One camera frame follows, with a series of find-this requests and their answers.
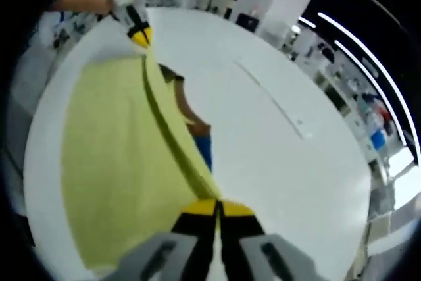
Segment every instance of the blue object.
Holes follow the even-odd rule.
[[[212,139],[211,136],[193,136],[197,149],[205,160],[209,170],[212,171]]]
[[[375,150],[382,148],[386,144],[386,139],[384,138],[382,130],[377,130],[371,135],[371,142],[373,143]]]

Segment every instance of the yellow cloth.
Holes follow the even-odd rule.
[[[196,199],[220,196],[152,52],[82,71],[64,130],[62,194],[94,270],[169,231]]]

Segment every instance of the white table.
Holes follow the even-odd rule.
[[[186,95],[212,124],[214,177],[228,199],[258,215],[338,281],[366,224],[370,171],[327,97],[282,53],[201,11],[150,9],[157,60],[186,77]],[[132,44],[104,19],[70,52],[32,123],[24,166],[37,254],[57,279],[86,280],[70,235],[60,184],[64,116],[81,67],[124,55]]]

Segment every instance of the person's arm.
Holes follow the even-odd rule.
[[[109,14],[112,10],[112,0],[55,0],[49,11],[83,11],[97,14]]]

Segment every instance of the table surface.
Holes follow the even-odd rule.
[[[321,276],[343,280],[366,225],[370,171],[339,112],[297,65],[247,30],[201,11],[149,14],[158,62],[186,77],[189,104],[212,124],[214,177],[224,197],[252,208],[266,232],[313,258]],[[24,164],[28,220],[37,255],[58,280],[92,278],[61,196],[72,88],[88,61],[133,50],[115,21],[101,21],[60,65],[32,122]]]

